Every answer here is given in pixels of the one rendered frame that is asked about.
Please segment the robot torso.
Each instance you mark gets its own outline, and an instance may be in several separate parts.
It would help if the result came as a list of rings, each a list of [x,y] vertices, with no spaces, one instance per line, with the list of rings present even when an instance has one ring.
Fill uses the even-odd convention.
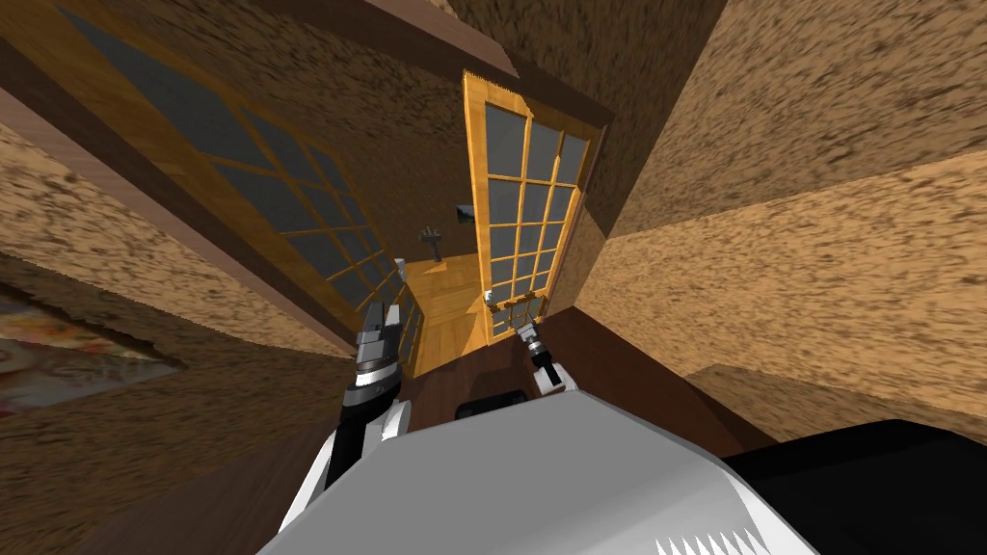
[[[257,555],[819,555],[704,449],[582,391],[392,434]]]

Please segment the large wooden glass-pane door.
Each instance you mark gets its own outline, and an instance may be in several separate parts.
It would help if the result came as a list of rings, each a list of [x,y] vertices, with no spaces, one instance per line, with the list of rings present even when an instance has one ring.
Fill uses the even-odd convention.
[[[369,309],[400,315],[413,369],[423,316],[354,185],[308,133],[229,83],[215,57],[161,40],[102,0],[0,0],[0,39],[65,93],[66,165],[193,230],[343,355]]]

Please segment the colourful wall picture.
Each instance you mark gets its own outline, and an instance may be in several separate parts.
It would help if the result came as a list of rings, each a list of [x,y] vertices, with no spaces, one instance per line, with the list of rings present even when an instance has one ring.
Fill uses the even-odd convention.
[[[0,419],[182,367],[129,336],[0,289]]]

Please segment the narrow wooden glass-pane door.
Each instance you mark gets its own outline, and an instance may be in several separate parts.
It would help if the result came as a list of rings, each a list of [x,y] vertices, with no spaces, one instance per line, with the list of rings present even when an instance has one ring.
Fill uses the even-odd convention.
[[[463,94],[481,315],[494,344],[547,314],[601,129],[475,73],[465,72]]]

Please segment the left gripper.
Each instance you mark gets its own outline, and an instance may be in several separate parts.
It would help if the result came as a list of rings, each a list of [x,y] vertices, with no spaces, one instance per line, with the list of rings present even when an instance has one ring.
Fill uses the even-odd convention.
[[[378,370],[396,363],[402,328],[402,312],[399,304],[390,305],[385,316],[385,306],[378,302],[368,305],[359,335],[357,368]]]

